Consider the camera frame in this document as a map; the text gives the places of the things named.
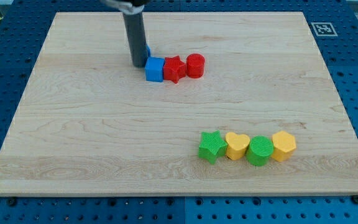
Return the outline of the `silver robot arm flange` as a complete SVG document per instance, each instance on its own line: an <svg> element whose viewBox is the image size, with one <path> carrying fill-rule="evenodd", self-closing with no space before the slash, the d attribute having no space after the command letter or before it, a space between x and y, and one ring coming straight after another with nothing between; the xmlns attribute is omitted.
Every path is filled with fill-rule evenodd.
<svg viewBox="0 0 358 224"><path fill-rule="evenodd" d="M142 12L150 0L100 0L100 2L124 14L134 15Z"/></svg>

